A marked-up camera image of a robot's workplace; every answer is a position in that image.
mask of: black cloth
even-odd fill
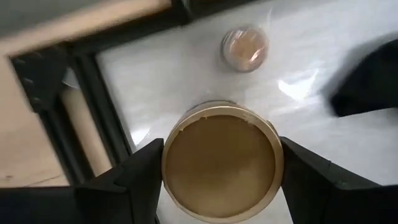
[[[350,72],[330,103],[337,116],[398,107],[398,40],[369,54]]]

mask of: gold jar lid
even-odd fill
[[[228,103],[205,105],[179,122],[162,158],[173,201],[211,223],[240,222],[260,212],[278,191],[282,173],[282,146],[273,127]]]

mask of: white surface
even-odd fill
[[[103,52],[101,68],[137,148],[167,138],[191,107],[232,100],[269,119],[281,136],[379,184],[398,184],[398,113],[334,117],[331,83],[379,45],[397,38],[396,0],[266,1],[240,7]],[[234,73],[220,61],[225,33],[245,24],[270,38],[265,64]],[[162,223],[200,223],[162,189]],[[291,223],[282,192],[244,223]]]

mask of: round container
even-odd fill
[[[171,131],[162,155],[172,200],[210,223],[236,223],[263,210],[280,187],[283,167],[270,122],[227,101],[191,109]]]
[[[225,35],[221,53],[227,64],[236,71],[252,72],[265,61],[268,48],[268,38],[260,28],[244,26]]]

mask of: metal frame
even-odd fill
[[[142,37],[256,0],[172,0],[172,7],[77,40],[14,56],[11,62],[26,97],[49,136],[71,185],[94,177],[60,100],[62,80],[72,68],[106,153],[114,167],[132,151],[111,100],[96,55]]]

